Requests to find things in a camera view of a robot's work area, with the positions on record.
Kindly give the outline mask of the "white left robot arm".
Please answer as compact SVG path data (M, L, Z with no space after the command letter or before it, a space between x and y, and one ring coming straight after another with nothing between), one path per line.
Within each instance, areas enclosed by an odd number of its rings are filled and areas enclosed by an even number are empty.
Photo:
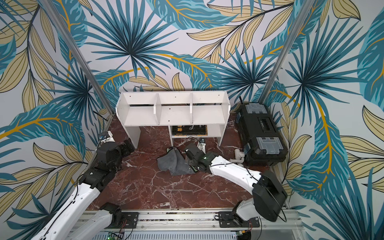
M106 139L96 151L94 166L79 179L76 189L54 217L40 230L34 240L90 240L109 226L119 226L123 214L119 206L107 203L76 230L73 227L88 206L111 182L122 165L123 158L135 151L130 140L116 143Z

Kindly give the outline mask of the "grey cleaning cloth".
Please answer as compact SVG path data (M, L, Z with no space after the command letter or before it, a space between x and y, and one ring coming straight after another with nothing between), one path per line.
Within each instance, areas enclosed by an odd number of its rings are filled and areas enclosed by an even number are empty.
M169 171L172 176L191 175L195 173L176 147L169 148L164 156L157 158L157 163L161 171Z

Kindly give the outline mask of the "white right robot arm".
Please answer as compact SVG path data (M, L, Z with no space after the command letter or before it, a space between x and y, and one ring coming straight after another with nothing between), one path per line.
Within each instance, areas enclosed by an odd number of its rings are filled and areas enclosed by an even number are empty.
M288 194L273 172L249 170L214 152L204 153L194 144L187 145L185 153L194 171L227 179L252 195L249 200L238 202L230 213L218 214L225 228L250 228L253 222L260 223L261 218L276 222L284 213Z

